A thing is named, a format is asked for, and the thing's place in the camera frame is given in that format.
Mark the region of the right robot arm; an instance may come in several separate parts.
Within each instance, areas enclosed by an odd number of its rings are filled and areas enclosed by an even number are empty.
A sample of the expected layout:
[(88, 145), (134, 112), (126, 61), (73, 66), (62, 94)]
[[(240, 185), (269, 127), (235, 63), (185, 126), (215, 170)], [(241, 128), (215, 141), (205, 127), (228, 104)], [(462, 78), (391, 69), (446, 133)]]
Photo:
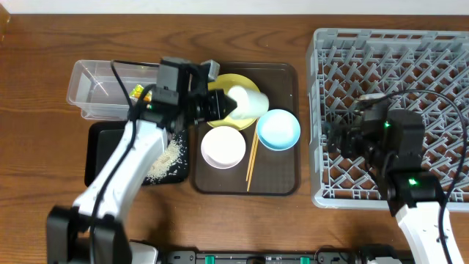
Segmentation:
[(383, 93), (356, 100), (358, 125), (330, 124), (328, 150), (365, 160), (410, 246), (415, 263), (462, 263), (447, 208), (450, 193), (423, 168), (423, 117), (416, 111), (390, 109)]

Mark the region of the pile of rice grains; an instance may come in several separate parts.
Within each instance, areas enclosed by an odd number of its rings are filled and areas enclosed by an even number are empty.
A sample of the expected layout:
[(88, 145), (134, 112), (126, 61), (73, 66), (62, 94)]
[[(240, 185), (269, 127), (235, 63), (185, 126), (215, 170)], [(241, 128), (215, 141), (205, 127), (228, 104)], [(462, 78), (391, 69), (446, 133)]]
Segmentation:
[(188, 176), (187, 147), (181, 136), (175, 136), (164, 153), (153, 163), (144, 185), (178, 183)]

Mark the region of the green snack wrapper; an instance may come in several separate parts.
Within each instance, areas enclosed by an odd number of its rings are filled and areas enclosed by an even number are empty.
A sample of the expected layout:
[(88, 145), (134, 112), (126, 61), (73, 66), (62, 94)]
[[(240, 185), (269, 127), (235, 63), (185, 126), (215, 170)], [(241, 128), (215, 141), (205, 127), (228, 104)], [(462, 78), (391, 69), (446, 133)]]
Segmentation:
[[(129, 93), (129, 97), (133, 102), (137, 102), (141, 97), (141, 94), (144, 92), (144, 87), (140, 84), (137, 84), (133, 90)], [(152, 101), (152, 91), (150, 90), (143, 99), (144, 102), (150, 103)]]

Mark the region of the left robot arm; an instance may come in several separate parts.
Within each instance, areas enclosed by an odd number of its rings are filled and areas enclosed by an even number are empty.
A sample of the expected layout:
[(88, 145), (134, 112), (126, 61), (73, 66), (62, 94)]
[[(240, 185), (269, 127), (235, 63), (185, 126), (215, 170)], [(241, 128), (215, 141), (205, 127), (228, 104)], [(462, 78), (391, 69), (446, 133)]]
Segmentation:
[(210, 90), (220, 65), (166, 57), (156, 64), (156, 82), (137, 100), (123, 94), (128, 121), (99, 175), (71, 208), (55, 206), (46, 222), (48, 263), (156, 263), (158, 250), (130, 241), (124, 221), (169, 137), (202, 122), (222, 120), (237, 106), (222, 89)]

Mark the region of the light blue bowl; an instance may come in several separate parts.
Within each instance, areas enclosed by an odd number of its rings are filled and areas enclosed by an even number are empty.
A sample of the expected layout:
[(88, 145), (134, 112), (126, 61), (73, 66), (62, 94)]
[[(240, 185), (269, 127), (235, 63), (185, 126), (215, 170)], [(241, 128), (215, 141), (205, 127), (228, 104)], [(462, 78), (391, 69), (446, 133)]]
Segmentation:
[(256, 134), (267, 149), (285, 151), (299, 141), (301, 128), (294, 114), (283, 109), (273, 109), (259, 118)]

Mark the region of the white rice bowl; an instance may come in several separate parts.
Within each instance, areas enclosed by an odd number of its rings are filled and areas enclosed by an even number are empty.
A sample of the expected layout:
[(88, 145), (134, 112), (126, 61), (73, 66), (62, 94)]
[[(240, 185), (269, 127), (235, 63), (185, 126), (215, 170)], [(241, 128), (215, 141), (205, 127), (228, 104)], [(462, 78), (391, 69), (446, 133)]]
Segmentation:
[(203, 159), (216, 169), (229, 169), (244, 158), (246, 143), (238, 130), (221, 126), (209, 130), (201, 142)]

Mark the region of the white green cup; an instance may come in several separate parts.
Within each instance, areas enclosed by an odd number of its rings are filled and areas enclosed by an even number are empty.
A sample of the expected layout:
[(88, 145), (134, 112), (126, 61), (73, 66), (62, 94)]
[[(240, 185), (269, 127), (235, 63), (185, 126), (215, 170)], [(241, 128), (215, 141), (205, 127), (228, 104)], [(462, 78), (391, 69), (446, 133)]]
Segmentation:
[(269, 99), (261, 92), (242, 86), (233, 86), (227, 94), (237, 103), (237, 107), (229, 116), (234, 120), (258, 118), (269, 109)]

